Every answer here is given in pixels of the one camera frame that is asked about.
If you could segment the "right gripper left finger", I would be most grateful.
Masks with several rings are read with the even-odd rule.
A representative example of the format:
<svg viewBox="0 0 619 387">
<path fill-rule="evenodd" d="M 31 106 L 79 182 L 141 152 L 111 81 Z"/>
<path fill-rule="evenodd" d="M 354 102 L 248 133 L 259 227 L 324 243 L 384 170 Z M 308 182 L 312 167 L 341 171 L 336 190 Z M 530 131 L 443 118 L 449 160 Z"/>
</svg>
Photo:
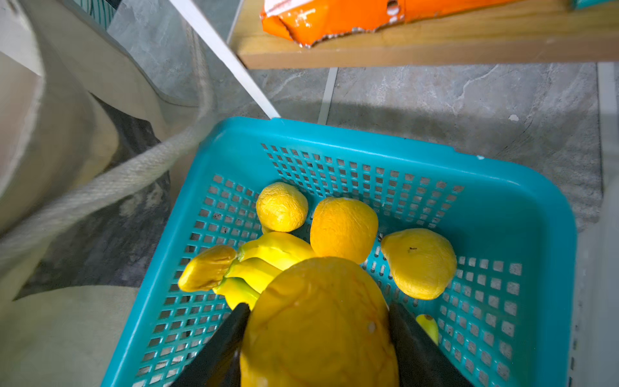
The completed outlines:
<svg viewBox="0 0 619 387">
<path fill-rule="evenodd" d="M 249 315 L 248 304 L 239 304 L 171 386 L 241 386 L 240 349 Z"/>
</svg>

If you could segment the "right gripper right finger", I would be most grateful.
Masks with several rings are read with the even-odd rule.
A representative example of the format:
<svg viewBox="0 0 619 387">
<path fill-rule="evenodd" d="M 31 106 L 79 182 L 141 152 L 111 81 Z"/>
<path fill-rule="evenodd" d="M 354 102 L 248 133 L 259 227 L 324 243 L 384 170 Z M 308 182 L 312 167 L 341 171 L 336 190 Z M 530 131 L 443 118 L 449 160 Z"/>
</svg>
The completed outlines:
<svg viewBox="0 0 619 387">
<path fill-rule="evenodd" d="M 472 387 L 472 383 L 451 364 L 404 306 L 391 303 L 388 308 L 400 386 Z"/>
</svg>

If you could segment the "yellow banana bunch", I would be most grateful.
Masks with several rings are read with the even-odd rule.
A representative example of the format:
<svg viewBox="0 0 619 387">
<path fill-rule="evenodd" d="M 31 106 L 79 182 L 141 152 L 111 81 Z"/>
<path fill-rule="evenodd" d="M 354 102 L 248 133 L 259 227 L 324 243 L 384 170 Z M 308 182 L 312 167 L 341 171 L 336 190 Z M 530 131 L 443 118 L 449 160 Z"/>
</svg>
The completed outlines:
<svg viewBox="0 0 619 387">
<path fill-rule="evenodd" d="M 317 254 L 306 241 L 285 232 L 270 232 L 239 250 L 217 245 L 193 258 L 178 280 L 188 293 L 212 291 L 235 309 L 253 308 L 268 285 L 282 272 Z"/>
<path fill-rule="evenodd" d="M 438 345 L 439 331 L 436 320 L 428 314 L 420 314 L 416 317 L 416 322 L 424 330 L 431 340 Z"/>
</svg>

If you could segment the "beige canvas tote bag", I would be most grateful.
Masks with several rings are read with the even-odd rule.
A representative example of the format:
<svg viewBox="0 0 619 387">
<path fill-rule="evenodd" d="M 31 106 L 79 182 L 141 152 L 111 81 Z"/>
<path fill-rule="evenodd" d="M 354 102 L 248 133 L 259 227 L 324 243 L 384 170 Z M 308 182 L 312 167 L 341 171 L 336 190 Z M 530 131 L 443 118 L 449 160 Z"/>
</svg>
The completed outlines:
<svg viewBox="0 0 619 387">
<path fill-rule="evenodd" d="M 8 144 L 1 175 L 1 383 L 4 386 L 98 386 L 128 320 L 137 291 L 114 285 L 69 286 L 21 297 L 40 261 L 73 228 L 131 196 L 173 167 L 212 128 L 213 94 L 200 37 L 187 40 L 200 103 L 185 127 L 116 167 L 118 145 L 90 79 L 81 79 L 61 55 L 78 62 L 127 53 L 81 17 L 71 3 L 11 1 L 10 11 L 32 30 L 40 71 L 32 106 L 17 140 Z"/>
</svg>

